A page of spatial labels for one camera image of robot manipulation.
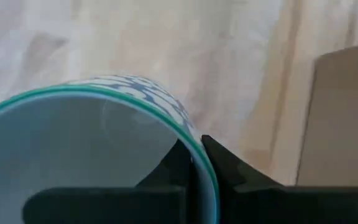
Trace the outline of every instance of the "mug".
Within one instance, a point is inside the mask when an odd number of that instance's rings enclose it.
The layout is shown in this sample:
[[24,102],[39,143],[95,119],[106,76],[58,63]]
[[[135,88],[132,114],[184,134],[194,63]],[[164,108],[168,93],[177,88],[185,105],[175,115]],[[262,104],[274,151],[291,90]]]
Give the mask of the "mug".
[[216,174],[183,105],[159,84],[105,75],[0,103],[0,223],[51,187],[133,187],[179,139],[199,178],[201,222],[219,221]]

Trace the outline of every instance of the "teal rim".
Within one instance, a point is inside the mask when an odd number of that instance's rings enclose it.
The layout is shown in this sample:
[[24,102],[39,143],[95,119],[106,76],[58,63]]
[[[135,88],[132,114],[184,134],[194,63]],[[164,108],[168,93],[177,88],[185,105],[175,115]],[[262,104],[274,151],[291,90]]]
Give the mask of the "teal rim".
[[200,148],[200,145],[193,139],[193,137],[190,137],[187,132],[185,132],[180,125],[174,121],[169,116],[159,112],[158,109],[154,108],[151,105],[148,105],[147,103],[144,103],[141,100],[138,100],[137,98],[134,98],[130,95],[119,93],[114,90],[107,90],[103,88],[98,88],[95,86],[88,86],[88,85],[56,85],[56,86],[50,86],[46,88],[39,88],[36,90],[30,90],[21,94],[18,94],[16,96],[11,97],[10,99],[4,100],[0,103],[0,110],[19,102],[20,100],[24,100],[26,98],[30,98],[32,96],[40,96],[43,94],[48,93],[58,93],[58,92],[72,92],[72,91],[82,91],[87,93],[99,93],[104,94],[113,98],[117,98],[118,100],[129,102],[135,106],[138,106],[139,108],[146,110],[154,115],[156,115],[157,118],[161,119],[164,123],[167,123],[170,127],[172,127],[177,133],[179,133],[180,137],[182,137],[185,141],[187,141],[191,147],[193,147],[197,153],[197,155],[201,158],[204,166],[206,167],[209,176],[212,179],[212,184],[214,188],[214,194],[215,194],[215,223],[218,223],[219,216],[220,216],[220,209],[219,209],[219,186],[218,186],[218,180],[216,178],[216,174],[213,170],[212,164],[209,161],[208,158],[206,158],[205,154],[203,153],[203,149]]

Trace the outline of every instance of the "black clamp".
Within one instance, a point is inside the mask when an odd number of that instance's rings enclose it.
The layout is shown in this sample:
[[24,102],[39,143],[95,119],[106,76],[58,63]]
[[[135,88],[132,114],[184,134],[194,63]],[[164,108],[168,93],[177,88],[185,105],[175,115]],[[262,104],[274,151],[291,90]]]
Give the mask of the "black clamp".
[[[221,223],[358,223],[358,187],[287,187],[210,136],[202,142],[219,181]],[[49,189],[24,205],[25,224],[197,223],[196,172],[177,141],[133,188]]]

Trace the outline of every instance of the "blue pattern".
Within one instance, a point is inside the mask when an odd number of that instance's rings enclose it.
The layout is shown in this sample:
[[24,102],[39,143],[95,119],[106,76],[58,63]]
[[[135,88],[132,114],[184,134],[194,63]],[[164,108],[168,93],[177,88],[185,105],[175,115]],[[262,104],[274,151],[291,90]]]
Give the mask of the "blue pattern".
[[185,107],[160,85],[148,78],[134,75],[107,75],[89,80],[73,81],[68,84],[104,88],[142,100],[162,113],[169,115],[202,146],[200,135],[190,121]]

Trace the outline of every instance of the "mug rim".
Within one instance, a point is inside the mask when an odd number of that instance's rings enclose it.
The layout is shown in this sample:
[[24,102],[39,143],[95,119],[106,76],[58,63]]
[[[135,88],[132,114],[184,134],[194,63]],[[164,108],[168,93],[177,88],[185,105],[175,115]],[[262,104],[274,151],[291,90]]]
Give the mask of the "mug rim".
[[212,187],[214,190],[214,222],[217,224],[219,222],[220,209],[219,209],[219,186],[218,179],[213,170],[212,164],[208,159],[208,155],[205,150],[198,144],[193,136],[190,136],[189,133],[183,130],[183,128],[175,121],[173,118],[168,115],[162,113],[157,108],[143,102],[140,99],[137,99],[131,95],[120,93],[115,90],[108,90],[104,88],[99,88],[98,86],[91,85],[82,85],[82,84],[62,84],[55,86],[48,86],[44,88],[38,88],[34,90],[25,91],[18,95],[12,96],[2,102],[0,102],[0,112],[13,104],[20,103],[22,100],[29,100],[32,97],[41,97],[43,95],[56,94],[56,93],[74,93],[74,92],[82,92],[82,93],[93,93],[93,94],[102,94],[108,97],[117,99],[117,103],[127,103],[127,106],[131,105],[133,107],[138,107],[138,109],[144,110],[150,113],[151,116],[155,116],[157,119],[161,120],[162,123],[165,123],[169,128],[172,128],[174,132],[176,132],[178,138],[180,138],[183,143],[186,145],[190,145],[188,148],[189,151],[194,151],[194,153],[201,159],[201,166],[203,166],[212,182]]

